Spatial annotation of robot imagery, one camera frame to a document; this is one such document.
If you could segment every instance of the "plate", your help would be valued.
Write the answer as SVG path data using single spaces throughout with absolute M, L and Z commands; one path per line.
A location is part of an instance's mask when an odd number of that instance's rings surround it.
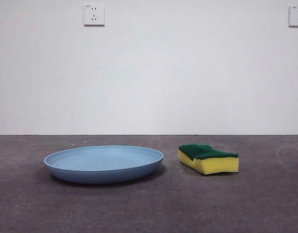
M 163 154 L 136 146 L 93 146 L 63 150 L 47 156 L 50 173 L 73 183 L 100 184 L 133 180 L 153 172 Z

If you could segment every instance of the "yellow foam layer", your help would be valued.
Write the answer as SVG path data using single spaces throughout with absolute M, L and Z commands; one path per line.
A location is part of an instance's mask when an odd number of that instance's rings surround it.
M 191 160 L 185 153 L 178 150 L 179 161 L 184 165 L 194 169 L 195 171 L 208 175 L 218 172 L 236 172 L 238 171 L 238 158 L 209 158 L 209 159 L 193 159 Z

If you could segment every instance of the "wall socket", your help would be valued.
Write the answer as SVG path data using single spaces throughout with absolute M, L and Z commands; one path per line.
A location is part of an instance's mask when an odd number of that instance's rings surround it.
M 289 27 L 298 27 L 298 6 L 289 7 Z
M 83 21 L 85 26 L 104 26 L 105 5 L 103 3 L 85 4 Z

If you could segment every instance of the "wall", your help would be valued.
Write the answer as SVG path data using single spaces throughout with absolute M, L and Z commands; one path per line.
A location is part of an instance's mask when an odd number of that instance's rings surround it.
M 0 0 L 0 134 L 298 134 L 298 0 Z

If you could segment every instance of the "sponge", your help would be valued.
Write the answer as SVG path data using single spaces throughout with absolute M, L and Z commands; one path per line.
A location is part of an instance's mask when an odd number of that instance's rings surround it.
M 178 158 L 184 165 L 205 175 L 238 171 L 238 154 L 217 151 L 208 145 L 182 145 L 178 150 Z

